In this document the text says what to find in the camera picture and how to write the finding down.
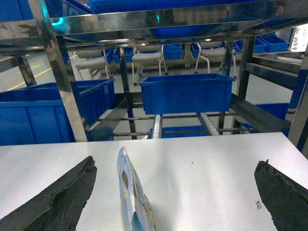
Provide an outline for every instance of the gray floor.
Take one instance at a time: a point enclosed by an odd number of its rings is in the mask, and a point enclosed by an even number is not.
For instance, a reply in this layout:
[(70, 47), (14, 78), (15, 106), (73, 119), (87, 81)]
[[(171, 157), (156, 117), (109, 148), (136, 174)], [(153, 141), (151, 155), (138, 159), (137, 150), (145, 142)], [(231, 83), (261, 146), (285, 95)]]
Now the gray floor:
[[(29, 64), (32, 68), (33, 74), (36, 76), (35, 79), (38, 84), (54, 82), (54, 77), (52, 71), (50, 70), (50, 65), (45, 54), (40, 55), (31, 55), (28, 58)], [(77, 80), (81, 80), (80, 76), (77, 74), (77, 70), (74, 68), (74, 59), (71, 59), (72, 66), (74, 69), (75, 77)], [(169, 75), (182, 75), (182, 74), (193, 74), (193, 67), (188, 69), (170, 69), (168, 70)], [(212, 73), (219, 73), (219, 67), (211, 68)], [(93, 78), (89, 75), (88, 70), (81, 71), (84, 80), (87, 79), (102, 79), (106, 78), (104, 71), (99, 72)], [(207, 73), (207, 70), (204, 66), (198, 68), (198, 73)], [(123, 92), (122, 80), (119, 71), (111, 70), (111, 74), (115, 79), (115, 90), (116, 93)], [(147, 76), (157, 76), (158, 75), (158, 66), (151, 69), (145, 69), (143, 72), (143, 77)], [(140, 86), (134, 86), (132, 81), (131, 69), (128, 69), (128, 78), (129, 78), (129, 88), (131, 92), (141, 91)], [(6, 72), (0, 73), (0, 92), (7, 91), (9, 89), (17, 89), (26, 87), (22, 81), (22, 76), (18, 67), (10, 69)], [(232, 92), (236, 92), (237, 81), (233, 82)], [(250, 76), (249, 85), (247, 90), (247, 100), (251, 103), (288, 103), (291, 99), (292, 91), (286, 88), (280, 87), (276, 84), (270, 83), (266, 80), (260, 79), (256, 76)], [(105, 117), (110, 111), (106, 112), (102, 117)], [(141, 117), (146, 116), (143, 109), (134, 109), (134, 116)], [(217, 118), (211, 117), (214, 125), (217, 124)], [(225, 128), (231, 127), (232, 118), (230, 116), (226, 117)], [(178, 127), (178, 126), (193, 126), (200, 125), (197, 118), (189, 119), (165, 119), (163, 120), (164, 127)], [(136, 121), (137, 131), (148, 131), (153, 126), (152, 120), (142, 120)], [(114, 132), (130, 132), (129, 125), (127, 121), (122, 121)], [(127, 140), (131, 139), (130, 137), (116, 137), (115, 140)]]

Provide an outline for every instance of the blue plastic bin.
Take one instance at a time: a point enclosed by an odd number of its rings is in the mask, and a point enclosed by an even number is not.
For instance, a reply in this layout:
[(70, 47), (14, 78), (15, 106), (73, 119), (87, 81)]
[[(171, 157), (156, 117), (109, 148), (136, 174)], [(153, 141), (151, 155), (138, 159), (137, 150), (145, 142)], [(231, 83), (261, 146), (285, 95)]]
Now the blue plastic bin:
[[(243, 49), (244, 42), (242, 40), (237, 41), (235, 43), (239, 46), (240, 50)], [(254, 54), (263, 53), (265, 48), (266, 48), (266, 44), (262, 42), (260, 39), (256, 38), (255, 46), (254, 46)]]
[[(116, 102), (114, 79), (98, 79), (77, 81), (76, 85), (80, 92), (81, 103), (85, 107), (89, 125), (92, 126), (99, 117), (110, 109)], [(18, 90), (44, 89), (56, 90), (56, 83), (45, 83)]]
[[(162, 128), (162, 131), (203, 131), (204, 128), (202, 126), (186, 126), (186, 127), (168, 127)], [(191, 134), (166, 134), (162, 135), (162, 138), (180, 138), (180, 137), (197, 137), (197, 136), (206, 136), (206, 133), (191, 133)]]
[(170, 8), (182, 8), (193, 6), (205, 6), (216, 4), (228, 4), (233, 2), (252, 2), (258, 0), (89, 0), (87, 5), (90, 6), (95, 13), (114, 13), (114, 12), (130, 12), (144, 10), (158, 10)]
[[(88, 86), (87, 81), (77, 82), (78, 105), (80, 114), (94, 124), (115, 103), (114, 79), (88, 82)], [(75, 141), (60, 93), (53, 85), (0, 93), (0, 145)]]
[(155, 28), (152, 29), (152, 32), (158, 39), (182, 38), (200, 35), (209, 27), (209, 25), (171, 26), (165, 28)]
[[(93, 14), (94, 11), (76, 0), (46, 0), (50, 18)], [(0, 22), (33, 19), (28, 0), (1, 0)]]
[[(289, 104), (288, 103), (263, 103), (256, 104), (256, 106), (262, 108), (264, 111), (285, 120)], [(253, 128), (250, 124), (242, 123), (245, 128)], [(288, 130), (282, 130), (285, 136), (288, 136)], [(259, 133), (259, 131), (251, 131), (250, 133)]]
[(224, 112), (235, 78), (220, 74), (147, 77), (139, 83), (146, 114)]
[(182, 46), (181, 44), (165, 45), (164, 46), (165, 60), (181, 59), (182, 58)]
[[(133, 62), (132, 57), (133, 57), (134, 48), (125, 48), (124, 51), (125, 51), (126, 63)], [(120, 63), (120, 49), (119, 48), (115, 49), (113, 58), (116, 64)]]
[(286, 51), (289, 43), (277, 36), (260, 36), (259, 39), (266, 44), (266, 52)]

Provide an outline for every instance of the stainless steel rack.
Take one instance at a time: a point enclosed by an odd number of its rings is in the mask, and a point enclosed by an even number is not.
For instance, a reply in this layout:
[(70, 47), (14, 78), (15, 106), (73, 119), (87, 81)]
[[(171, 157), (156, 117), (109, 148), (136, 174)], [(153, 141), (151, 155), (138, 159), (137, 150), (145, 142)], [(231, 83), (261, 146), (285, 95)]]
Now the stainless steel rack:
[[(76, 141), (87, 141), (87, 135), (106, 136), (114, 130), (128, 113), (133, 139), (136, 139), (133, 108), (142, 107), (140, 93), (129, 91), (124, 47), (147, 44), (192, 43), (205, 40), (226, 41), (227, 51), (223, 73), (230, 74), (232, 44), (244, 39), (236, 95), (232, 95), (231, 110), (234, 116), (234, 133), (243, 130), (239, 121), (244, 119), (261, 132), (289, 130), (289, 139), (300, 151), (308, 153), (308, 50), (302, 64), (275, 59), (277, 54), (253, 56), (255, 36), (308, 22), (308, 0), (270, 0), (247, 3), (230, 3), (169, 10), (107, 13), (62, 18), (49, 18), (44, 0), (28, 0), (34, 19), (4, 22), (8, 32), (0, 38), (0, 55), (14, 56), (22, 69), (26, 84), (35, 84), (25, 54), (45, 52), (51, 64), (61, 98), (64, 103)], [(62, 21), (61, 29), (52, 23)], [(207, 25), (198, 34), (178, 38), (158, 37), (156, 28)], [(68, 51), (84, 49), (120, 48), (120, 70), (124, 94), (118, 94), (118, 104), (112, 113), (95, 129), (78, 112), (77, 91), (70, 82), (75, 81)], [(279, 53), (279, 55), (302, 55)], [(293, 89), (288, 114), (284, 121), (266, 113), (245, 100), (249, 74), (262, 77), (281, 86)], [(218, 130), (223, 132), (225, 113), (219, 113)]]

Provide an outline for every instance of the white countertop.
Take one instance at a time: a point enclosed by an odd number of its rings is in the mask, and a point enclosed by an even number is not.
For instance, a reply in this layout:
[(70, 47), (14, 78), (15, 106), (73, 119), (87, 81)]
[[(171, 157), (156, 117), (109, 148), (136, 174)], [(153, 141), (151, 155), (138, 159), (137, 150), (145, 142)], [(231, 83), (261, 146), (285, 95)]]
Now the white countertop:
[(282, 133), (0, 147), (0, 218), (92, 155), (97, 178), (77, 230), (121, 231), (116, 170), (126, 147), (158, 231), (275, 231), (254, 178), (260, 160), (308, 188), (308, 160)]

